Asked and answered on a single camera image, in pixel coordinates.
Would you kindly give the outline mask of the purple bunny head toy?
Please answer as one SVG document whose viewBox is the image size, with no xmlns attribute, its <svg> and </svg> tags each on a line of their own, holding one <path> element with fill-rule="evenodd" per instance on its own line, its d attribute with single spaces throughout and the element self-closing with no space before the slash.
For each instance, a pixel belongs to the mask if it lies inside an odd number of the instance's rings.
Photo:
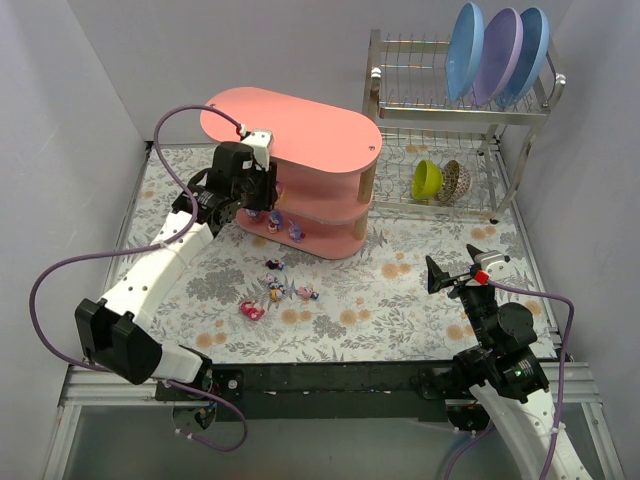
<svg viewBox="0 0 640 480">
<path fill-rule="evenodd" d="M 276 234 L 283 228 L 283 215 L 280 210 L 273 209 L 268 218 L 267 231 L 270 234 Z"/>
</svg>

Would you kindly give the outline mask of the pink purple cupcake toy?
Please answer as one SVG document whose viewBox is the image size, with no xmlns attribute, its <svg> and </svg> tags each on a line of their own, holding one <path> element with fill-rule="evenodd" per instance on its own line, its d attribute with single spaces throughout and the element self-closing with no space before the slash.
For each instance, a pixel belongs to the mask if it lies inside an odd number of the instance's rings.
<svg viewBox="0 0 640 480">
<path fill-rule="evenodd" d="M 264 220 L 264 211 L 246 209 L 245 213 L 252 223 L 260 223 Z"/>
</svg>

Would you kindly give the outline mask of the blue white duck figure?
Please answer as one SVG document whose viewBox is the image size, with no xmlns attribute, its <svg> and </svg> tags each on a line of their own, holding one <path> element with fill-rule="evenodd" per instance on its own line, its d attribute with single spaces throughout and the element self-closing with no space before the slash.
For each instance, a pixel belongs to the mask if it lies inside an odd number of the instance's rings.
<svg viewBox="0 0 640 480">
<path fill-rule="evenodd" d="M 286 288 L 284 286 L 283 283 L 281 283 L 277 277 L 275 277 L 273 274 L 271 273 L 267 273 L 265 276 L 265 281 L 267 283 L 267 286 L 270 290 L 273 289 L 279 289 L 281 291 L 285 291 Z"/>
</svg>

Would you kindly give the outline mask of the pink figure toy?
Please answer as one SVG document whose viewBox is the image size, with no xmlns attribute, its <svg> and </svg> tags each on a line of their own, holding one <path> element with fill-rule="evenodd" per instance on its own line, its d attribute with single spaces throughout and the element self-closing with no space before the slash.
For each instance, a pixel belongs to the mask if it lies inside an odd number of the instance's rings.
<svg viewBox="0 0 640 480">
<path fill-rule="evenodd" d="M 297 290 L 297 294 L 304 299 L 316 300 L 319 294 L 311 287 L 301 286 Z"/>
<path fill-rule="evenodd" d="M 240 312 L 249 320 L 258 321 L 265 314 L 265 309 L 256 302 L 245 301 L 239 306 Z"/>
</svg>

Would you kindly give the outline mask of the pink flowerpot toy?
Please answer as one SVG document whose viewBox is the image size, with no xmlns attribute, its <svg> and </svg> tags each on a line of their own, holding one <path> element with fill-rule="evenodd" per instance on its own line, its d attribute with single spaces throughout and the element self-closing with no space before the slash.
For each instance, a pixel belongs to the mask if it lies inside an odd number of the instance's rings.
<svg viewBox="0 0 640 480">
<path fill-rule="evenodd" d="M 284 187 L 283 187 L 280 183 L 277 183 L 277 184 L 276 184 L 276 193 L 277 193 L 277 199 L 276 199 L 276 202 L 277 202 L 277 203 L 279 203 L 280 201 L 282 201 L 282 200 L 283 200 L 283 198 L 284 198 L 284 192 L 285 192 Z"/>
</svg>

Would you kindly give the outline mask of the yellow blue duck figure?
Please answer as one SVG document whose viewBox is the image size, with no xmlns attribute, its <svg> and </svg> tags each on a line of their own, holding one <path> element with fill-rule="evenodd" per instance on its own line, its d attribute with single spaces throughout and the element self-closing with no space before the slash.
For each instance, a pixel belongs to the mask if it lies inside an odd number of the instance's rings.
<svg viewBox="0 0 640 480">
<path fill-rule="evenodd" d="M 283 298 L 283 292 L 280 289 L 273 289 L 271 291 L 271 298 L 273 301 L 278 302 Z"/>
</svg>

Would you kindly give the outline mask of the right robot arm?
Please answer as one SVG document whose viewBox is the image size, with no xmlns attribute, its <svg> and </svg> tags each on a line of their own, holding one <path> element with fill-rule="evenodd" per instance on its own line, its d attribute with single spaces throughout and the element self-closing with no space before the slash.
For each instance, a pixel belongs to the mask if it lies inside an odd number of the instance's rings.
<svg viewBox="0 0 640 480">
<path fill-rule="evenodd" d="M 452 364 L 431 370 L 424 385 L 451 397 L 468 393 L 489 415 L 524 479 L 587 479 L 561 422 L 564 387 L 550 388 L 531 350 L 537 340 L 533 315 L 524 305 L 499 304 L 497 290 L 510 277 L 510 258 L 498 251 L 467 247 L 472 263 L 452 275 L 426 260 L 427 290 L 446 291 L 461 301 L 477 344 L 456 354 Z"/>
</svg>

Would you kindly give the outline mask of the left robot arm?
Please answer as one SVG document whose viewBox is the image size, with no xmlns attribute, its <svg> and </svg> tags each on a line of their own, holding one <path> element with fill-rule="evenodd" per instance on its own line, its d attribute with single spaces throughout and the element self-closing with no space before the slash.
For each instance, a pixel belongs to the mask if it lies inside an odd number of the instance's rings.
<svg viewBox="0 0 640 480">
<path fill-rule="evenodd" d="M 171 205 L 153 251 L 97 301 L 83 300 L 75 319 L 84 355 L 134 385 L 154 378 L 193 384 L 209 359 L 187 347 L 162 344 L 149 333 L 158 307 L 192 260 L 238 211 L 269 211 L 277 200 L 273 135 L 256 130 L 224 141 L 212 164 L 192 177 Z"/>
</svg>

